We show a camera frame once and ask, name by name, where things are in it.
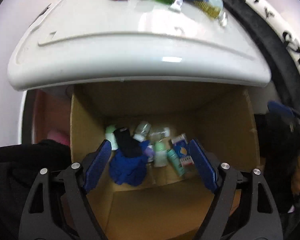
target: metal screw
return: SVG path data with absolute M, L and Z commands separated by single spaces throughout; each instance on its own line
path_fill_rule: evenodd
M 48 169 L 47 168 L 43 168 L 40 170 L 40 174 L 46 174 L 48 172 Z
M 221 167 L 225 170 L 228 170 L 230 168 L 230 165 L 228 163 L 221 163 Z
M 256 174 L 256 175 L 260 175 L 261 174 L 261 171 L 259 169 L 254 169 L 253 170 L 253 173 Z
M 71 168 L 73 168 L 73 169 L 77 169 L 79 167 L 80 167 L 80 163 L 72 163 L 71 164 Z

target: clear plastic bottle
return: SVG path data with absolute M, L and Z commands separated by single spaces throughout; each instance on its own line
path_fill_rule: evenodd
M 170 128 L 164 127 L 164 128 L 157 128 L 154 129 L 150 133 L 150 141 L 151 143 L 160 142 L 163 138 L 170 136 Z
M 150 127 L 151 125 L 148 122 L 142 121 L 137 126 L 133 138 L 138 140 L 139 142 L 143 142 L 150 131 Z

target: white bottle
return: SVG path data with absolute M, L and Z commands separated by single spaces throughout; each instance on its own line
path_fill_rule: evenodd
M 139 142 L 143 142 L 146 139 L 150 127 L 151 125 L 148 122 L 141 122 L 136 128 L 133 138 Z
M 164 167 L 168 165 L 167 150 L 163 142 L 154 144 L 154 167 Z
M 170 136 L 170 128 L 169 127 L 154 129 L 150 133 L 150 141 L 152 143 L 160 142 L 163 138 L 166 138 L 169 136 Z

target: pink object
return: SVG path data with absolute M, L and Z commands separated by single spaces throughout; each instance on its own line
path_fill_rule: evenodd
M 58 143 L 61 143 L 63 145 L 67 145 L 70 147 L 70 137 L 66 135 L 63 132 L 60 132 L 58 130 L 50 130 L 48 132 L 47 139 L 54 140 Z

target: blue gripper pad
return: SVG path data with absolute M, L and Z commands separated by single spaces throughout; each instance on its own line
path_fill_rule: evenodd
M 195 139 L 189 142 L 189 152 L 205 187 L 215 193 L 218 189 L 217 170 L 210 164 L 203 149 Z
M 86 193 L 97 186 L 101 174 L 111 156 L 111 143 L 108 140 L 104 140 L 98 150 L 92 154 L 95 155 L 95 158 L 91 160 L 92 162 L 85 172 L 83 189 Z

